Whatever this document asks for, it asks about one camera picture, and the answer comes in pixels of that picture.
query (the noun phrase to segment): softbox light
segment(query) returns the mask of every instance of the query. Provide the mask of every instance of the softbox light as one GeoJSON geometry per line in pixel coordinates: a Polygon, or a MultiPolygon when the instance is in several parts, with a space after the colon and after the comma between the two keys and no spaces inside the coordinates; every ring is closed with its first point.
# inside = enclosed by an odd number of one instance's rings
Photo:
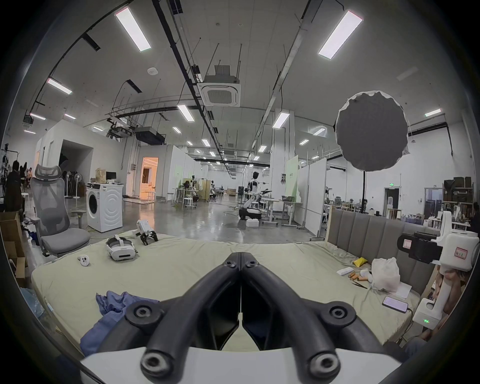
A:
{"type": "Polygon", "coordinates": [[[387,169],[408,153],[408,122],[402,107],[381,91],[360,92],[338,111],[336,142],[356,169],[387,169]]]}

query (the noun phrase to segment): chair armrest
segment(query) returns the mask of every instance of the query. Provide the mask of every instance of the chair armrest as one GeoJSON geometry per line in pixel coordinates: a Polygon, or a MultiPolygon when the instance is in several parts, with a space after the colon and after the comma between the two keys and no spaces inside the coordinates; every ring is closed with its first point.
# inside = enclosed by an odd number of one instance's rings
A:
{"type": "Polygon", "coordinates": [[[87,211],[82,210],[82,209],[74,209],[72,210],[73,214],[76,214],[78,217],[78,228],[82,228],[82,215],[86,213],[87,211]]]}

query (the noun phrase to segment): table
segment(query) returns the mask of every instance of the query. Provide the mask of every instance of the table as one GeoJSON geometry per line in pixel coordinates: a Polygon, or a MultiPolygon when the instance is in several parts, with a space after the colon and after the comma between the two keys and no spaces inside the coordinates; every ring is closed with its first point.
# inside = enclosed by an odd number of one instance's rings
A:
{"type": "Polygon", "coordinates": [[[290,217],[288,218],[288,224],[282,224],[282,225],[286,227],[296,227],[297,226],[296,224],[292,224],[292,217],[293,217],[293,213],[295,212],[295,204],[301,204],[301,203],[298,201],[283,201],[282,217],[283,217],[283,212],[285,211],[285,204],[291,205],[292,210],[290,212],[290,217]]]}
{"type": "Polygon", "coordinates": [[[27,192],[22,192],[22,196],[28,197],[28,210],[30,211],[30,195],[27,192]]]}
{"type": "Polygon", "coordinates": [[[268,211],[270,211],[269,219],[268,221],[264,221],[264,223],[277,224],[273,222],[273,203],[280,203],[282,201],[278,199],[273,199],[271,197],[262,197],[262,200],[267,202],[267,214],[268,214],[268,211]]]}

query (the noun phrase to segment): label sticker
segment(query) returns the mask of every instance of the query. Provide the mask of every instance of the label sticker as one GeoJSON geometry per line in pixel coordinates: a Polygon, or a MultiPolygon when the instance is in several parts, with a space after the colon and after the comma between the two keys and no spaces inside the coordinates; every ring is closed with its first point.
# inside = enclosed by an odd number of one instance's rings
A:
{"type": "Polygon", "coordinates": [[[455,249],[455,257],[458,257],[460,259],[466,259],[467,258],[468,251],[466,249],[457,247],[455,249]]]}

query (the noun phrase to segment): person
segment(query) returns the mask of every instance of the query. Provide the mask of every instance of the person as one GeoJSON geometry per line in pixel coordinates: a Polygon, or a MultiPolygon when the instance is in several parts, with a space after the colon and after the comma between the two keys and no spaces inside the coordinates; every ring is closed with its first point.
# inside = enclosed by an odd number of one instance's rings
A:
{"type": "Polygon", "coordinates": [[[473,218],[470,220],[469,230],[478,233],[480,237],[480,212],[479,204],[477,202],[473,203],[473,218]]]}
{"type": "Polygon", "coordinates": [[[5,211],[20,214],[20,221],[23,221],[22,209],[22,181],[20,179],[19,163],[15,160],[12,164],[12,171],[7,176],[6,191],[4,197],[5,211]]]}

